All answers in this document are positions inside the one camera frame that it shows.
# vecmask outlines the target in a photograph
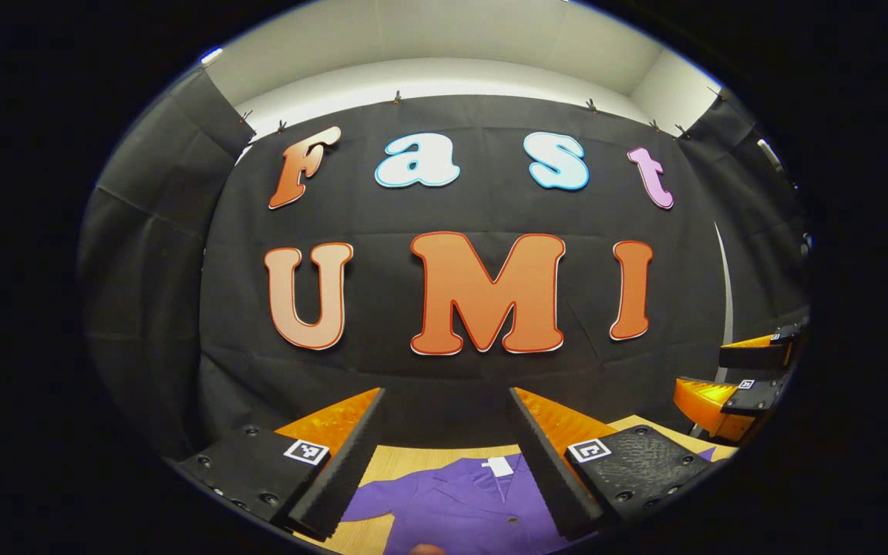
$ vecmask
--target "orange letter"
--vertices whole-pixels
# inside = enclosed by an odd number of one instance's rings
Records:
[[[313,176],[321,167],[321,156],[324,156],[324,147],[320,144],[335,144],[339,138],[341,138],[341,129],[328,127],[316,136],[291,144],[283,152],[283,170],[279,173],[276,193],[269,200],[271,210],[293,203],[294,200],[304,196],[300,172],[306,172],[307,177]]]
[[[461,233],[424,233],[409,249],[423,259],[423,331],[409,342],[417,354],[461,351],[464,341],[452,329],[452,306],[481,352],[489,351],[514,305],[512,331],[503,338],[505,350],[543,352],[563,345],[563,333],[557,329],[557,263],[566,249],[560,238],[523,235],[495,281]]]
[[[619,298],[619,318],[612,324],[609,337],[616,341],[637,338],[649,329],[646,318],[646,275],[653,249],[646,243],[623,241],[616,243],[612,253],[623,267],[623,287]]]
[[[297,249],[273,249],[265,254],[269,271],[269,312],[279,335],[297,347],[316,351],[338,343],[345,329],[345,264],[352,259],[348,243],[324,243],[311,251],[321,284],[321,317],[308,325],[297,317],[293,302],[293,270],[300,266]]]

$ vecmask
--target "letter m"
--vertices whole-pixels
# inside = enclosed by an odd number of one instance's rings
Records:
[[[563,345],[557,329],[557,264],[566,248],[560,238],[523,235],[496,280],[461,233],[424,233],[409,248],[423,259],[423,331],[410,341],[417,354],[461,351],[464,341],[454,333],[452,307],[480,352],[489,351],[513,307],[505,350],[544,352]]]

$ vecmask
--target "ceiling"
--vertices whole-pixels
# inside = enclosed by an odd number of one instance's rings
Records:
[[[233,106],[342,67],[420,57],[519,63],[630,95],[662,50],[564,0],[317,0],[226,43],[207,72]]]

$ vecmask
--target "wooden table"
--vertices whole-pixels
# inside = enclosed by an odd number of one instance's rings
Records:
[[[715,443],[705,442],[701,439],[685,436],[683,433],[674,432],[673,429],[663,428],[662,425],[653,424],[648,419],[642,419],[637,415],[609,422],[609,426],[615,429],[626,429],[636,425],[648,425],[658,429],[663,435],[680,443],[695,453],[715,447],[715,455],[712,460],[719,460],[731,456],[735,447],[718,446]],[[476,449],[406,449],[405,447],[378,446],[373,453],[372,460],[362,477],[360,486],[369,482],[380,480],[395,480],[406,474],[419,470],[431,470],[441,468],[454,463],[459,458],[489,458],[494,456],[511,456],[519,452],[519,446],[476,447]],[[392,529],[392,514],[383,514],[374,519],[357,520],[354,523],[339,523],[335,535],[328,541],[318,542],[300,534],[295,534],[303,540],[320,545],[336,553],[347,555],[381,555],[385,549],[385,541],[389,539]]]

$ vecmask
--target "white wall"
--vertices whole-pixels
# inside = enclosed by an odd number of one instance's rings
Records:
[[[647,123],[649,117],[630,98],[588,81],[531,66],[483,59],[398,59],[352,66],[295,81],[236,106],[253,110],[250,126],[272,133],[341,109],[404,98],[441,95],[504,95],[550,99],[585,106],[594,99],[599,112]]]
[[[708,87],[718,92],[722,85],[693,63],[663,49],[630,98],[649,119],[656,119],[660,130],[680,136],[675,124],[686,130],[715,101],[715,93]]]

